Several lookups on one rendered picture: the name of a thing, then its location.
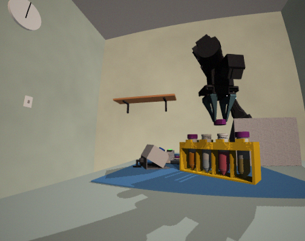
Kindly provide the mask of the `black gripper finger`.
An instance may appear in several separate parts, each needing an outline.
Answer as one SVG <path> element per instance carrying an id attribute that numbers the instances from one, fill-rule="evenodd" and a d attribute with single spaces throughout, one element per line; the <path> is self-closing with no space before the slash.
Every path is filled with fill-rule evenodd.
<path id="1" fill-rule="evenodd" d="M 223 119 L 226 119 L 226 121 L 228 121 L 229 113 L 234 104 L 235 99 L 236 99 L 236 94 L 230 94 L 229 96 L 226 96 L 225 98 L 219 101 Z M 226 104 L 227 104 L 227 109 L 226 109 Z"/>
<path id="2" fill-rule="evenodd" d="M 203 100 L 203 105 L 206 107 L 208 110 L 211 119 L 213 122 L 216 121 L 217 117 L 217 94 L 210 94 L 209 96 L 206 96 Z M 211 108 L 212 106 L 212 108 Z M 212 115 L 213 113 L 213 115 Z"/>

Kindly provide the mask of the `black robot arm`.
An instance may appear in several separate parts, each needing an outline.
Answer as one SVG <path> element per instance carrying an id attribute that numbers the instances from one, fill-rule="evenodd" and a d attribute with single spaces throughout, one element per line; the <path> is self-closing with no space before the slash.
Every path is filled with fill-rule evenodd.
<path id="1" fill-rule="evenodd" d="M 207 34 L 204 35 L 192 50 L 207 78 L 207 85 L 234 86 L 234 79 L 241 79 L 245 70 L 244 56 L 227 54 L 223 57 L 220 41 L 215 36 L 211 38 Z M 233 119 L 252 118 L 239 106 L 236 99 L 231 108 L 231 115 Z"/>

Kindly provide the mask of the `blue flat mat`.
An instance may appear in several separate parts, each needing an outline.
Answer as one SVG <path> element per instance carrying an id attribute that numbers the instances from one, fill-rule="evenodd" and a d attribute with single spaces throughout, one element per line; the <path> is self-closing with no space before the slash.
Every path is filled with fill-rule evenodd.
<path id="1" fill-rule="evenodd" d="M 261 180 L 256 184 L 235 182 L 185 171 L 179 163 L 166 163 L 170 169 L 146 170 L 140 163 L 91 182 L 170 193 L 229 197 L 305 199 L 305 181 L 261 167 Z"/>

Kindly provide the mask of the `grey key desk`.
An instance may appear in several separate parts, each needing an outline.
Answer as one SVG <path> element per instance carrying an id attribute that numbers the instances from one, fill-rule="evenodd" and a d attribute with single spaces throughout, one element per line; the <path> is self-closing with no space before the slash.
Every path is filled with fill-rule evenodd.
<path id="1" fill-rule="evenodd" d="M 136 166 L 133 166 L 133 168 L 141 167 L 138 166 L 139 162 L 146 170 L 170 169 L 170 167 L 165 165 L 169 156 L 170 154 L 166 153 L 163 148 L 147 144 L 141 154 L 142 158 L 136 160 Z M 150 160 L 153 163 L 147 163 L 147 160 Z"/>

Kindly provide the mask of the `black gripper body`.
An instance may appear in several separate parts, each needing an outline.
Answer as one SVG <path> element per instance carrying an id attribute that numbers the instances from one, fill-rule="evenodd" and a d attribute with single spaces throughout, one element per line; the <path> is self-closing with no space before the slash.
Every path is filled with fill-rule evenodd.
<path id="1" fill-rule="evenodd" d="M 230 94 L 236 94 L 239 91 L 238 86 L 228 85 L 205 85 L 198 93 L 198 96 L 209 96 L 208 94 L 217 94 L 217 101 L 222 100 Z M 233 93 L 235 92 L 235 93 Z M 203 97 L 202 100 L 205 98 Z"/>

